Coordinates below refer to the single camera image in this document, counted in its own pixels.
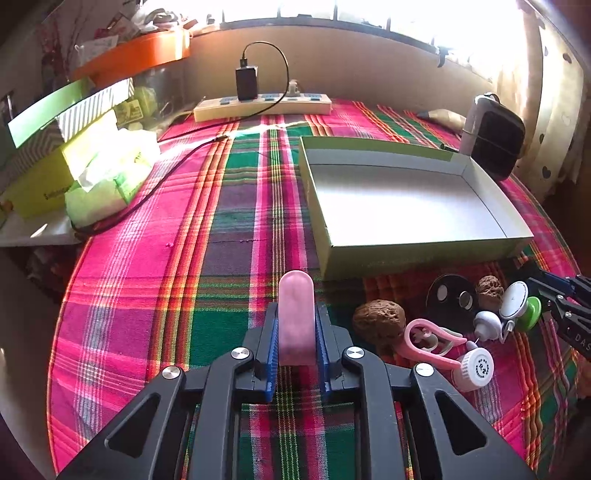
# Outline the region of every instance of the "walnut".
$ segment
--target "walnut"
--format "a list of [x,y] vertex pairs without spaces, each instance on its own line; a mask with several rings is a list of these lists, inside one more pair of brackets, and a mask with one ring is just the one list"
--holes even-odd
[[476,286],[478,293],[478,305],[489,312],[498,312],[501,308],[501,300],[505,289],[498,278],[494,275],[487,275],[478,281]]
[[400,305],[390,300],[372,300],[357,307],[353,329],[377,347],[392,345],[404,332],[406,316]]

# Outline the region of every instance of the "pink plastic clip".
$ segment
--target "pink plastic clip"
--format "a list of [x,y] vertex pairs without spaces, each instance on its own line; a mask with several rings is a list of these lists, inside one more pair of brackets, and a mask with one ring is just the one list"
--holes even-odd
[[[447,345],[443,348],[442,353],[436,355],[431,353],[434,348],[420,349],[416,347],[411,341],[411,332],[412,330],[417,329],[426,332],[427,336],[437,336],[439,341],[445,340]],[[425,362],[441,370],[454,370],[456,368],[460,368],[460,362],[446,358],[443,355],[451,350],[452,347],[463,345],[466,342],[466,338],[462,336],[456,336],[447,330],[438,327],[433,322],[429,322],[429,320],[416,319],[406,326],[404,329],[404,335],[396,343],[395,349],[396,353],[404,358],[408,358],[409,360],[413,360],[415,362]]]

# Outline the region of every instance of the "white bottle cap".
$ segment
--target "white bottle cap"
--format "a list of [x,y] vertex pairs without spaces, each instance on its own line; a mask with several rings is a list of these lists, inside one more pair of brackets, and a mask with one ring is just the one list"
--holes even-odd
[[495,372],[492,355],[485,348],[476,348],[457,359],[460,368],[452,372],[452,380],[460,392],[471,392],[491,381]]
[[478,312],[474,318],[474,326],[474,334],[482,342],[497,340],[503,331],[501,320],[492,312]]

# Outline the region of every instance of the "black cable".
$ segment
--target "black cable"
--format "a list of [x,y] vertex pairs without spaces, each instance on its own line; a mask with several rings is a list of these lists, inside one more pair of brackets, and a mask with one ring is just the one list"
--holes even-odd
[[184,137],[185,135],[194,134],[196,132],[200,132],[201,130],[205,130],[205,129],[208,129],[208,128],[222,127],[224,125],[232,124],[234,122],[242,122],[243,120],[248,120],[249,118],[253,118],[255,116],[261,115],[264,112],[266,112],[267,110],[272,109],[275,105],[278,105],[279,103],[281,103],[281,101],[285,98],[285,96],[287,95],[287,92],[289,91],[289,88],[290,88],[290,66],[287,63],[287,58],[285,57],[285,54],[281,51],[281,49],[278,46],[274,45],[271,42],[267,42],[267,41],[264,41],[264,40],[257,40],[257,41],[254,41],[252,43],[249,43],[246,47],[244,47],[244,50],[242,51],[242,59],[243,60],[246,60],[246,57],[245,57],[245,55],[246,55],[246,49],[248,47],[250,47],[251,45],[254,45],[254,44],[257,44],[257,43],[264,44],[264,45],[269,45],[269,46],[273,47],[274,49],[276,49],[281,54],[281,57],[283,57],[283,61],[285,62],[285,72],[287,74],[287,83],[285,85],[285,92],[283,92],[283,95],[281,95],[281,97],[279,98],[279,100],[277,100],[276,102],[270,104],[269,106],[266,106],[264,109],[259,110],[256,113],[252,113],[250,115],[243,116],[243,117],[240,117],[238,119],[225,120],[225,121],[219,122],[217,124],[208,125],[206,127],[199,127],[199,128],[195,128],[193,130],[189,130],[187,132],[184,132],[182,134],[173,135],[172,137],[161,138],[160,139],[160,142],[161,143],[162,142],[168,142],[169,140],[176,140],[177,138]]
[[[285,58],[285,54],[281,51],[281,49],[279,47],[277,47],[276,45],[273,45],[273,43],[259,40],[259,41],[254,41],[252,43],[249,43],[246,47],[244,47],[244,51],[242,52],[242,59],[243,60],[245,60],[246,49],[248,47],[250,47],[251,45],[254,45],[256,43],[270,45],[271,47],[275,48],[281,54],[281,57],[283,57],[283,61],[285,62],[285,72],[287,74],[287,84],[285,86],[285,92],[283,93],[283,95],[281,95],[281,97],[279,98],[279,100],[277,100],[276,102],[272,103],[270,106],[265,107],[264,109],[260,110],[259,112],[253,113],[252,115],[247,115],[247,116],[243,116],[243,117],[238,118],[238,119],[226,120],[225,122],[220,122],[220,123],[213,124],[213,125],[207,125],[206,127],[200,127],[200,128],[196,128],[194,130],[189,130],[188,132],[185,132],[185,133],[182,133],[182,134],[179,134],[179,135],[175,135],[173,137],[166,138],[164,140],[160,140],[160,143],[166,142],[166,141],[169,141],[169,140],[174,140],[176,138],[184,137],[185,135],[190,135],[192,133],[200,132],[200,131],[205,130],[205,129],[208,129],[208,128],[222,127],[224,125],[229,125],[229,124],[232,124],[234,122],[241,122],[243,120],[252,118],[254,116],[257,116],[257,115],[260,115],[260,114],[266,112],[267,110],[273,108],[275,105],[279,104],[285,98],[285,96],[287,95],[287,92],[289,91],[289,87],[290,87],[290,68],[289,68],[289,65],[287,64],[287,58]],[[100,235],[102,233],[105,233],[105,232],[111,230],[112,228],[114,228],[117,225],[119,225],[123,220],[125,220],[126,218],[128,218],[131,214],[133,214],[134,212],[137,212],[144,205],[144,203],[146,203],[152,197],[152,195],[154,195],[154,193],[156,192],[156,190],[158,190],[162,186],[162,184],[166,180],[168,180],[168,178],[177,170],[177,168],[179,168],[183,163],[185,163],[185,161],[191,155],[193,155],[197,150],[199,150],[201,147],[204,147],[205,145],[211,145],[213,143],[219,142],[221,140],[225,140],[227,138],[228,138],[227,135],[221,135],[219,137],[216,137],[216,138],[214,138],[212,140],[209,140],[209,141],[207,141],[205,143],[202,143],[202,144],[196,146],[189,153],[187,153],[183,158],[181,158],[174,165],[174,167],[172,167],[168,172],[166,172],[163,175],[163,177],[158,181],[158,183],[154,186],[154,188],[152,190],[150,190],[146,194],[146,196],[144,198],[142,198],[138,203],[136,203],[129,210],[127,210],[123,214],[121,214],[118,217],[116,217],[115,220],[112,223],[109,223],[107,225],[100,226],[98,228],[93,228],[93,226],[96,225],[96,223],[94,223],[93,225],[82,227],[82,228],[77,228],[77,227],[74,226],[74,224],[72,224],[72,229],[76,233],[80,233],[80,234],[86,235],[86,236]],[[118,215],[118,213],[112,215],[109,218],[114,218],[116,215]],[[104,222],[105,220],[107,220],[107,219],[100,220],[97,223]]]

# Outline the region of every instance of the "pink rubber block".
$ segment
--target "pink rubber block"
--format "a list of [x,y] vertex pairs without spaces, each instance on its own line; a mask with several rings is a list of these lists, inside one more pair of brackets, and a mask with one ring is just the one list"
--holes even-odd
[[316,364],[314,283],[306,272],[292,270],[279,281],[279,364]]

